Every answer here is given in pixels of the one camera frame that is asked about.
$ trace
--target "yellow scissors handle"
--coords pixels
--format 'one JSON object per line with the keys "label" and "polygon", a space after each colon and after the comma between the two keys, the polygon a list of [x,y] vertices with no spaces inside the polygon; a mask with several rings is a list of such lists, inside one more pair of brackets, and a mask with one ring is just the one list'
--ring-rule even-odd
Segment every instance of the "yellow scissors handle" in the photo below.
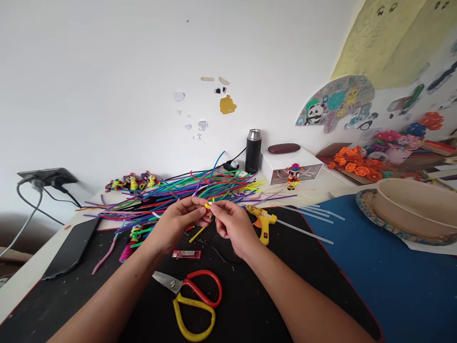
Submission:
{"label": "yellow scissors handle", "polygon": [[[211,324],[209,325],[209,328],[207,328],[202,333],[190,332],[184,325],[184,322],[182,321],[181,311],[179,309],[179,303],[198,307],[198,308],[201,308],[201,309],[206,310],[209,313],[211,313]],[[185,298],[181,295],[181,292],[179,292],[176,299],[173,300],[173,306],[175,308],[176,321],[178,322],[179,330],[181,331],[184,338],[186,338],[188,341],[201,342],[209,336],[211,331],[213,331],[214,323],[216,322],[216,312],[214,312],[213,308],[209,307],[205,303],[202,303],[201,301]]]}

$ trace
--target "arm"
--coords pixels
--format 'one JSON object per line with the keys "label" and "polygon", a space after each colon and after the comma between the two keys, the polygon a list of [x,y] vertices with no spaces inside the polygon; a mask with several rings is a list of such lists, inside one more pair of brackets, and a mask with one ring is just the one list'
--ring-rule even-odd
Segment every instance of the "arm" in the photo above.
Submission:
{"label": "arm", "polygon": [[49,342],[115,342],[163,256],[189,225],[208,226],[206,200],[185,198],[171,205],[144,243]]}
{"label": "arm", "polygon": [[232,202],[211,206],[216,228],[251,267],[295,342],[373,342],[345,311],[305,282],[258,239],[247,213]]}

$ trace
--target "person's right hand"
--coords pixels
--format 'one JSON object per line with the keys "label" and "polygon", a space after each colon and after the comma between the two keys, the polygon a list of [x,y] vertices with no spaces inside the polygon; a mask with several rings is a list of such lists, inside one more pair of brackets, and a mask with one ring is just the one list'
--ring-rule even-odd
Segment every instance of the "person's right hand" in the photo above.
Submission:
{"label": "person's right hand", "polygon": [[216,229],[222,238],[230,238],[235,253],[245,259],[256,244],[262,245],[246,211],[233,202],[223,200],[211,205],[216,217]]}

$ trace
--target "poster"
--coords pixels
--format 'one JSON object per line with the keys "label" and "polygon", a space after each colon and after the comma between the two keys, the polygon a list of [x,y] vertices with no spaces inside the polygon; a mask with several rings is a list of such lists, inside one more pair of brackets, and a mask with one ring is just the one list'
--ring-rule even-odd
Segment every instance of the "poster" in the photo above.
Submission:
{"label": "poster", "polygon": [[366,0],[332,80],[365,75],[375,89],[410,85],[457,20],[457,1]]}
{"label": "poster", "polygon": [[373,85],[365,76],[342,77],[328,83],[312,96],[295,125],[324,125],[325,133],[332,132],[338,121],[348,115],[357,118],[366,113],[369,115],[374,97]]}

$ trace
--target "electrical outlet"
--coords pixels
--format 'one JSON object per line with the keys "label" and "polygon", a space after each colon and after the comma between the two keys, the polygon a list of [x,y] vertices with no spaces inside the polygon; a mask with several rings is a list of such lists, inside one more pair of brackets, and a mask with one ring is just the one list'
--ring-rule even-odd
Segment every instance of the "electrical outlet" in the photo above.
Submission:
{"label": "electrical outlet", "polygon": [[70,174],[65,168],[52,168],[52,169],[41,169],[37,171],[20,171],[18,175],[25,178],[29,175],[35,175],[39,180],[43,180],[43,186],[51,186],[51,180],[54,176],[60,176],[63,178],[61,184],[78,182],[73,175]]}

